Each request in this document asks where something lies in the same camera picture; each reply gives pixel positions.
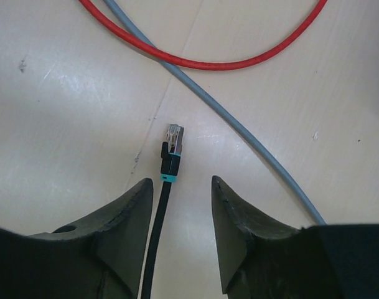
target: red cable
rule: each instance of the red cable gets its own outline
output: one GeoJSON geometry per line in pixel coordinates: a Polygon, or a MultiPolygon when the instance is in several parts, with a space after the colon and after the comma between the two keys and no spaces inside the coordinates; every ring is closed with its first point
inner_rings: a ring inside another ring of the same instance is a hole
{"type": "Polygon", "coordinates": [[[139,50],[142,50],[152,56],[155,56],[161,60],[165,60],[171,64],[180,65],[181,67],[188,67],[190,69],[197,70],[238,70],[245,67],[251,67],[256,64],[260,64],[265,60],[268,60],[275,55],[283,51],[288,45],[294,42],[307,28],[311,25],[314,19],[321,12],[325,6],[327,0],[319,0],[315,8],[307,16],[304,22],[292,33],[290,36],[285,38],[281,43],[273,47],[272,49],[266,51],[265,53],[258,55],[256,57],[236,61],[236,62],[200,62],[196,60],[189,60],[182,57],[174,56],[159,50],[147,43],[137,39],[135,36],[131,35],[124,29],[118,27],[115,23],[109,20],[90,0],[79,0],[87,11],[92,14],[95,19],[97,19],[101,24],[103,24],[109,31],[111,31],[116,36],[125,40],[127,43],[135,46],[139,50]]]}

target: gray cable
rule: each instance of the gray cable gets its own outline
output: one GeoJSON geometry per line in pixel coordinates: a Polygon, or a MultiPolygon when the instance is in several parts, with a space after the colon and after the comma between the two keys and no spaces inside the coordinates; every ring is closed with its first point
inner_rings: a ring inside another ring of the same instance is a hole
{"type": "MultiPolygon", "coordinates": [[[[124,11],[117,5],[115,0],[103,0],[110,8],[112,13],[119,19],[125,26],[128,32],[154,46],[152,42],[135,26],[124,11]]],[[[202,87],[196,84],[190,77],[188,77],[176,65],[170,64],[163,60],[157,60],[166,70],[172,75],[177,77],[186,87],[193,91],[199,98],[203,100],[211,109],[213,109],[223,120],[225,120],[257,153],[259,153],[265,161],[276,171],[282,180],[289,186],[293,193],[300,199],[310,216],[316,223],[323,225],[326,224],[325,220],[319,214],[318,210],[309,200],[304,191],[300,188],[298,183],[286,171],[286,169],[278,162],[277,159],[247,130],[235,117],[233,117],[224,107],[222,107],[214,98],[209,95],[202,87]]]]}

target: white floor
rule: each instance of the white floor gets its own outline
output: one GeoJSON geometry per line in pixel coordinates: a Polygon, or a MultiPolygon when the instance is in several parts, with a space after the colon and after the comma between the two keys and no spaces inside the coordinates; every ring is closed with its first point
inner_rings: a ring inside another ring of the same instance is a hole
{"type": "MultiPolygon", "coordinates": [[[[158,47],[214,61],[270,48],[316,3],[118,2],[158,47]]],[[[185,71],[287,167],[328,223],[379,222],[379,0],[328,1],[297,42],[256,67],[185,71]]],[[[52,231],[144,177],[154,179],[156,207],[168,123],[185,126],[185,145],[152,297],[226,298],[212,175],[307,227],[298,201],[209,107],[78,1],[0,0],[1,227],[52,231]]]]}

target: cable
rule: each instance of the cable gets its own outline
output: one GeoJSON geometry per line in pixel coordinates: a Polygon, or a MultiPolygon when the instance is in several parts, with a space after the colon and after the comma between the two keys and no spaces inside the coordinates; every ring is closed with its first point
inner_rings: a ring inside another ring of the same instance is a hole
{"type": "Polygon", "coordinates": [[[152,227],[151,238],[149,240],[149,247],[147,248],[141,299],[150,299],[151,297],[157,248],[159,246],[159,240],[162,232],[164,216],[166,215],[167,204],[169,202],[170,191],[171,183],[163,182],[159,205],[157,206],[156,216],[152,227]]]}
{"type": "MultiPolygon", "coordinates": [[[[103,0],[110,8],[119,21],[137,38],[153,45],[152,42],[135,26],[124,11],[117,5],[115,0],[103,0]]],[[[181,71],[176,65],[169,64],[163,60],[159,63],[180,80],[186,87],[193,91],[203,102],[214,110],[223,120],[226,121],[238,134],[253,148],[261,157],[276,171],[279,177],[287,184],[290,190],[298,197],[306,211],[317,224],[326,224],[325,220],[319,214],[318,210],[309,200],[298,183],[292,178],[288,171],[279,163],[279,161],[247,130],[235,117],[233,117],[224,107],[221,106],[211,95],[202,87],[196,84],[187,74],[181,71]]]]}
{"type": "Polygon", "coordinates": [[[155,48],[153,45],[148,44],[144,42],[142,39],[136,37],[135,34],[132,35],[124,29],[118,27],[115,23],[109,20],[98,8],[96,8],[96,6],[91,2],[91,0],[79,1],[87,9],[87,11],[90,14],[92,14],[101,24],[103,24],[109,31],[111,31],[121,39],[125,40],[127,43],[171,64],[176,64],[180,65],[181,67],[188,67],[190,69],[198,70],[238,70],[246,67],[251,67],[256,64],[260,64],[274,57],[275,55],[283,51],[292,42],[294,42],[311,25],[311,23],[318,16],[318,14],[321,12],[321,10],[327,2],[327,0],[318,0],[318,3],[316,4],[315,8],[292,34],[290,34],[278,45],[261,55],[257,55],[256,57],[237,62],[199,62],[196,60],[190,60],[174,56],[155,48]]]}
{"type": "Polygon", "coordinates": [[[184,137],[184,127],[171,124],[167,131],[166,141],[162,144],[160,169],[161,180],[163,182],[159,204],[157,205],[156,216],[153,222],[151,238],[147,248],[144,278],[142,283],[141,299],[150,299],[152,293],[152,281],[154,266],[156,264],[157,248],[159,246],[160,235],[164,216],[169,203],[171,184],[177,179],[179,165],[181,161],[182,139],[184,137]]]}

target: white table surface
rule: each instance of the white table surface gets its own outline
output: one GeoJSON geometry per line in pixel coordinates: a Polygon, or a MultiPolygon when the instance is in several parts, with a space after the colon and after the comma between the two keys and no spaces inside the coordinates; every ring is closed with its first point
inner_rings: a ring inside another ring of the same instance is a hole
{"type": "MultiPolygon", "coordinates": [[[[270,48],[316,3],[118,2],[158,47],[214,61],[270,48]]],[[[379,222],[379,0],[328,1],[299,40],[256,67],[185,71],[287,167],[328,223],[379,222]]],[[[78,1],[0,0],[1,227],[50,232],[145,177],[154,179],[156,208],[168,123],[185,126],[185,145],[152,297],[226,298],[212,175],[278,220],[307,227],[296,198],[209,107],[78,1]]]]}

